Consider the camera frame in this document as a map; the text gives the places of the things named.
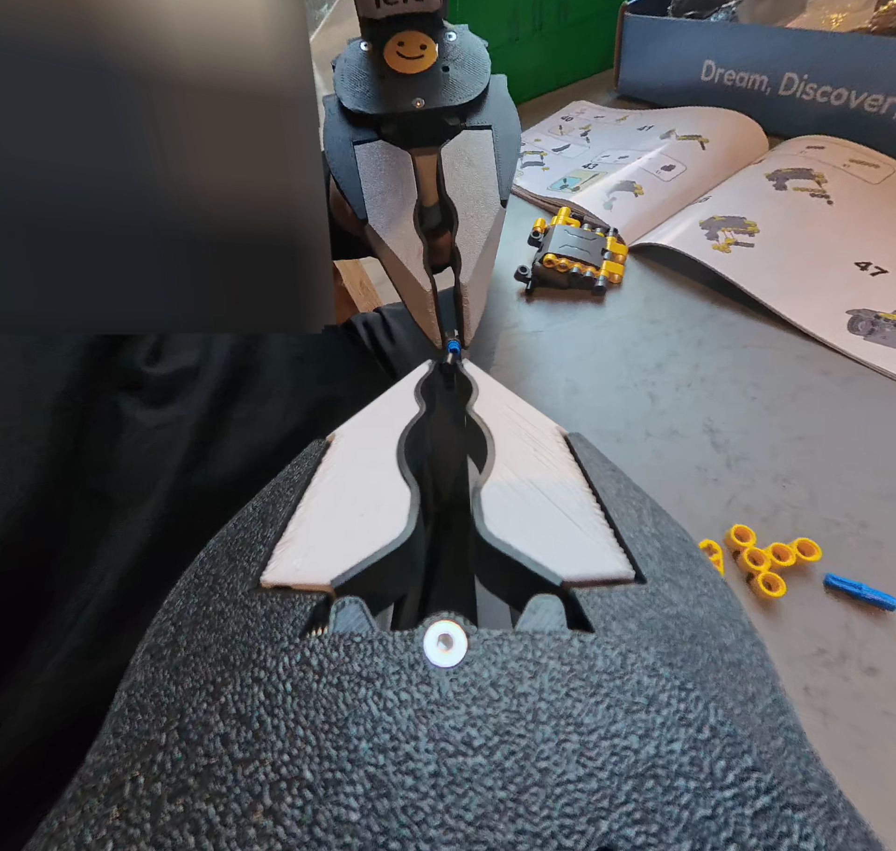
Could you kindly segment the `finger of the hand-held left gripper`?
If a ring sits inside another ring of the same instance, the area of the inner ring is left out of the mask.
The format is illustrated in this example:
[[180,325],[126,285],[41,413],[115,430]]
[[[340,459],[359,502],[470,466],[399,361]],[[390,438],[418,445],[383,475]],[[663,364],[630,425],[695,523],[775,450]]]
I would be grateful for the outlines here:
[[470,345],[486,307],[505,218],[491,130],[463,130],[442,148],[441,162],[444,191],[454,217],[458,330],[462,345]]
[[441,201],[439,148],[398,148],[385,140],[355,147],[367,222],[365,240],[429,340],[443,340],[438,291],[425,253],[420,203]]

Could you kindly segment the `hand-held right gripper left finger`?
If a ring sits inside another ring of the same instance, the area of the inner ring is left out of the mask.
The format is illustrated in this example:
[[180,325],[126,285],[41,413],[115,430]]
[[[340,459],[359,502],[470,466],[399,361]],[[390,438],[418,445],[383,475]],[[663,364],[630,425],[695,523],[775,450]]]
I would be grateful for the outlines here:
[[359,597],[373,614],[420,601],[433,507],[427,361],[327,439],[275,543],[262,588]]

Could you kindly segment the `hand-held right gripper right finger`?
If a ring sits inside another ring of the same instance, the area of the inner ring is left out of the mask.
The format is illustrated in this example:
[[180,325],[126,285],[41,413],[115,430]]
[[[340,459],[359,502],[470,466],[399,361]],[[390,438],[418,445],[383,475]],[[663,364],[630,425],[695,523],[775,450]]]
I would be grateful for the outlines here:
[[474,570],[510,609],[627,585],[637,570],[557,422],[471,362],[458,367],[471,461]]

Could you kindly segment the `person's left hand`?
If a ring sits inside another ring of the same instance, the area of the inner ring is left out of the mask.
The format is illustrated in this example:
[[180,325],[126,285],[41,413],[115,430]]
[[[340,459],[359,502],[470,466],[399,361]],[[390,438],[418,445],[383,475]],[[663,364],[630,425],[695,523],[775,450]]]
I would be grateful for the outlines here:
[[429,268],[433,274],[440,274],[452,264],[453,211],[441,201],[432,205],[420,203],[418,218]]

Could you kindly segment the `grey and yellow brick assembly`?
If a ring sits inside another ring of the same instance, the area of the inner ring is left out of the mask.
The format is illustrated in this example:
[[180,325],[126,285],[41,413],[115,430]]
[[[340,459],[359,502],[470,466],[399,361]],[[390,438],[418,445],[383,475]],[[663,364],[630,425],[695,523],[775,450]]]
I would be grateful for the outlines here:
[[602,298],[623,281],[629,250],[618,230],[592,224],[569,207],[561,207],[550,221],[538,218],[528,242],[535,250],[532,263],[520,265],[513,276],[527,295],[546,287]]

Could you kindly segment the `green plastic crate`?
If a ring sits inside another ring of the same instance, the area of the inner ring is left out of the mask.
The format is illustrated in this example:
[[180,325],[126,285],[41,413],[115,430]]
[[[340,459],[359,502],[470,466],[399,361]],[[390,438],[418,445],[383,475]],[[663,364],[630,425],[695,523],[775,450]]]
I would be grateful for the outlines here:
[[449,0],[449,21],[487,42],[494,74],[522,105],[613,66],[630,0]]

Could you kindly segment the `person's dark clothing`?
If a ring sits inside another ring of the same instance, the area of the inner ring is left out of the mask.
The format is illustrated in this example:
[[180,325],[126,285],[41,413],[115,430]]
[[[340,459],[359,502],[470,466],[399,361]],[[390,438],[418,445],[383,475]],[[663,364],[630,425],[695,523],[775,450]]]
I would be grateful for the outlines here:
[[2,849],[71,780],[196,554],[429,356],[399,303],[313,334],[2,336]]

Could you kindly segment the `blue cardboard box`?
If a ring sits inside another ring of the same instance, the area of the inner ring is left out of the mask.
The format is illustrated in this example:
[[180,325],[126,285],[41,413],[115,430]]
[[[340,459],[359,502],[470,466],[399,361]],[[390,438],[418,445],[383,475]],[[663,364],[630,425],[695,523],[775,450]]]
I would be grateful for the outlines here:
[[622,6],[619,95],[728,108],[771,135],[834,136],[894,156],[895,36],[678,18],[669,3]]

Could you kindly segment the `white building instruction booklet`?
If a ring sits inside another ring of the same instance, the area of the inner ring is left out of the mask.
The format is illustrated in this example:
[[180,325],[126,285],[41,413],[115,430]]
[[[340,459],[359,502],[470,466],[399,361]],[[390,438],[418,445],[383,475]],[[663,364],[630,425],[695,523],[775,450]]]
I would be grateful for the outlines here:
[[688,255],[894,378],[895,165],[878,151],[820,135],[772,147],[723,108],[578,101],[522,132],[513,192],[630,250]]

